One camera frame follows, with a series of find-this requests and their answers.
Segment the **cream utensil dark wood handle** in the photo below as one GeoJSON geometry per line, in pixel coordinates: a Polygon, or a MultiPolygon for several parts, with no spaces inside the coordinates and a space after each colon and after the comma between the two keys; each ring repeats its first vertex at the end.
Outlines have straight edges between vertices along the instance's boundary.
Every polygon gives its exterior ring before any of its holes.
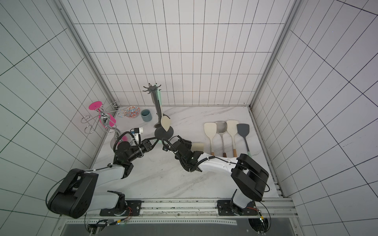
{"type": "Polygon", "coordinates": [[[227,157],[227,154],[225,151],[225,145],[224,145],[224,138],[223,138],[223,135],[227,132],[227,123],[225,121],[217,121],[216,126],[217,126],[217,133],[221,137],[223,157],[227,157]]]}

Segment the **cream spatula light wood handle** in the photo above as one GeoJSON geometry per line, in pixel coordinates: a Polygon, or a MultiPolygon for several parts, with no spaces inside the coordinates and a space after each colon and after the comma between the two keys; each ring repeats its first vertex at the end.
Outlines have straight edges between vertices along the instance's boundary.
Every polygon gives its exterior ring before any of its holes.
{"type": "Polygon", "coordinates": [[[235,143],[235,135],[237,134],[237,125],[238,121],[236,120],[228,120],[227,123],[227,132],[231,136],[232,139],[232,149],[233,149],[233,157],[238,157],[237,150],[236,150],[236,143],[235,143]]]}

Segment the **grey spatula mint handle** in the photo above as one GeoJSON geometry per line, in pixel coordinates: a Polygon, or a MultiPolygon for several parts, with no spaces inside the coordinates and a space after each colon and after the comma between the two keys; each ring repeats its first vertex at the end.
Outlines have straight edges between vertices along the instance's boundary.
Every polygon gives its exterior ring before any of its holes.
{"type": "Polygon", "coordinates": [[[237,127],[237,133],[244,139],[248,156],[252,157],[250,149],[249,149],[249,145],[247,142],[247,136],[250,133],[250,126],[248,124],[237,124],[236,127],[237,127]]]}

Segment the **cream spatula mint handle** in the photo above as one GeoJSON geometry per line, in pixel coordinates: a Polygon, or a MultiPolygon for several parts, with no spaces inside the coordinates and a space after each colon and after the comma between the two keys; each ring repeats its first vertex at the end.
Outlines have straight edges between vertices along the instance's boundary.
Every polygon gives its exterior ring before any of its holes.
{"type": "Polygon", "coordinates": [[[204,152],[204,144],[203,143],[192,143],[191,146],[191,151],[199,151],[199,152],[204,152]]]}

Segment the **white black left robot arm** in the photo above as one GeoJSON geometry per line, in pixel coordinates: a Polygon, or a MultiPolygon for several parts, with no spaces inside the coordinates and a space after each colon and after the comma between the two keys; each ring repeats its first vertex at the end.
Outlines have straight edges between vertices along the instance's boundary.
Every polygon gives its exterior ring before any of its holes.
{"type": "Polygon", "coordinates": [[[113,146],[114,160],[106,167],[92,170],[72,169],[55,185],[55,192],[46,195],[49,211],[78,219],[89,211],[104,210],[115,216],[129,211],[125,195],[115,190],[99,192],[97,189],[115,180],[128,177],[132,162],[151,151],[159,139],[145,139],[135,145],[120,142],[113,146]]]}

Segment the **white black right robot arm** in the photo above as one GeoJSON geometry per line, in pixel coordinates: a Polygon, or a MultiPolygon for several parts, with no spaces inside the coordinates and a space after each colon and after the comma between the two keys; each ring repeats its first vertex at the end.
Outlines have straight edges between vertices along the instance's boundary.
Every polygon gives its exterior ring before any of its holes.
{"type": "Polygon", "coordinates": [[[246,154],[239,157],[218,157],[202,151],[192,151],[192,143],[179,139],[170,143],[162,139],[163,149],[175,154],[181,166],[187,172],[215,172],[230,176],[237,185],[233,202],[240,208],[246,208],[251,201],[260,202],[266,192],[269,173],[246,154]]]}

